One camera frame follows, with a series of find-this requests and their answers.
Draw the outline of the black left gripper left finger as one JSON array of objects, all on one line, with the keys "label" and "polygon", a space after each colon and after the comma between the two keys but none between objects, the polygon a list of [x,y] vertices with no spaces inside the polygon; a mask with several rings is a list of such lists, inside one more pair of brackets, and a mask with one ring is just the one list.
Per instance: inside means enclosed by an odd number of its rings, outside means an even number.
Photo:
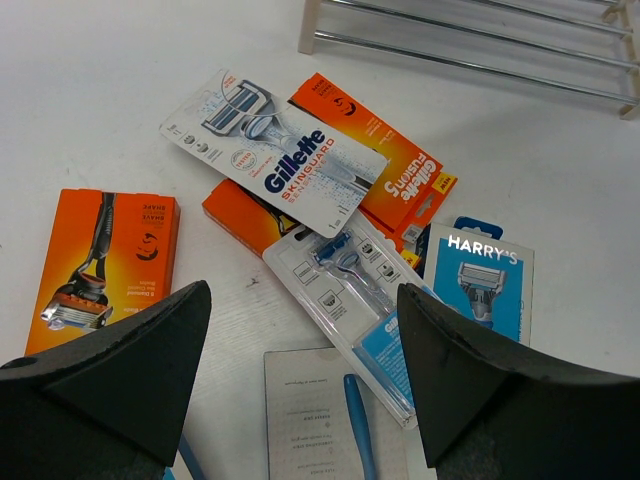
[{"label": "black left gripper left finger", "polygon": [[210,288],[199,280],[2,365],[2,478],[163,478],[179,449],[210,313]]}]

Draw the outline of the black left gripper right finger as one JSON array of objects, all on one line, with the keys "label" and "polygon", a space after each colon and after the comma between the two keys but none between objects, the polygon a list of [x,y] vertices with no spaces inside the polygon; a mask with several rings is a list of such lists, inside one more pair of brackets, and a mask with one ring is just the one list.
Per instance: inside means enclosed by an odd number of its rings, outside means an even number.
[{"label": "black left gripper right finger", "polygon": [[398,320],[426,463],[441,479],[635,479],[639,381],[480,326],[415,285]]}]

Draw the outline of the clear Gillette blister pack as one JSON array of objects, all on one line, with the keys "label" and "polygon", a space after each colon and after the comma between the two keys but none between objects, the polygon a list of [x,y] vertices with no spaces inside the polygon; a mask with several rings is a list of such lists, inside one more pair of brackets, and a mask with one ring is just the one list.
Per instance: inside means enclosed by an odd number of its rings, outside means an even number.
[{"label": "clear Gillette blister pack", "polygon": [[401,344],[400,286],[431,288],[360,212],[327,239],[294,229],[263,259],[403,428],[417,425]]}]

